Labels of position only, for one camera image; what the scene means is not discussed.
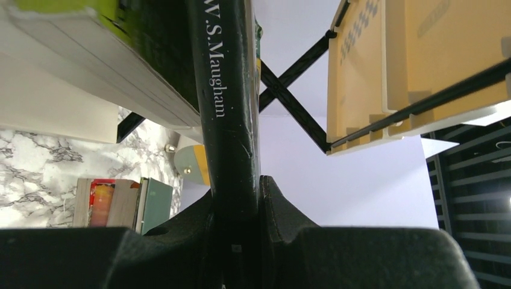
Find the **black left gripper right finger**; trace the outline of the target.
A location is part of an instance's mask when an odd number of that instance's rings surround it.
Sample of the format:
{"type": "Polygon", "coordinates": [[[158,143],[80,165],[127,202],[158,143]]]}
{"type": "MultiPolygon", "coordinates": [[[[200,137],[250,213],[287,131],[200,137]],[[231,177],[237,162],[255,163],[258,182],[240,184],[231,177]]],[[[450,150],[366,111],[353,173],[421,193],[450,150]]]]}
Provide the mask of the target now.
{"type": "Polygon", "coordinates": [[[321,227],[270,176],[263,196],[263,288],[478,288],[454,239],[439,229],[321,227]]]}

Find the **black Moon and Sixpence book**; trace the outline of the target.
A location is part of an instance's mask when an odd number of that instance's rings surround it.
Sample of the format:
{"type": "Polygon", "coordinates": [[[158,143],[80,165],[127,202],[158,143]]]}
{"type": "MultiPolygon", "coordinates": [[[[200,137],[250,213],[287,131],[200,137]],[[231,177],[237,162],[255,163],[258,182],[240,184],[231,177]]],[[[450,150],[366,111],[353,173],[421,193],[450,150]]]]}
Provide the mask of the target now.
{"type": "Polygon", "coordinates": [[[251,1],[187,1],[213,206],[244,222],[259,211],[255,20],[251,1]]]}

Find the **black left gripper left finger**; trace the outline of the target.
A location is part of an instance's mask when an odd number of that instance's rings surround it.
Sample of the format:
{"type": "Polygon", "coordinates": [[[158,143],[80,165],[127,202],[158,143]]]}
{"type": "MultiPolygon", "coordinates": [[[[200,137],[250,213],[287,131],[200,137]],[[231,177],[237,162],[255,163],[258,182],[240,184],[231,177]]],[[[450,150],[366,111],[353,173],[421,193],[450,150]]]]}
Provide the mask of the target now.
{"type": "Polygon", "coordinates": [[[212,197],[141,235],[124,227],[3,229],[2,288],[215,288],[212,197]]]}

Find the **green 65-storey treehouse book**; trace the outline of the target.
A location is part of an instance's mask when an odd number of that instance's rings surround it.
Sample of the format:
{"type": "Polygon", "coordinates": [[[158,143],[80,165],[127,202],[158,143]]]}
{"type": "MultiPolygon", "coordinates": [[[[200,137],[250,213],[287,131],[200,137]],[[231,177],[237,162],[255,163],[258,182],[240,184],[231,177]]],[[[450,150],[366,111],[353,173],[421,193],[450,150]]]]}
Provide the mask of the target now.
{"type": "Polygon", "coordinates": [[[184,1],[2,1],[1,48],[165,126],[200,124],[184,1]]]}

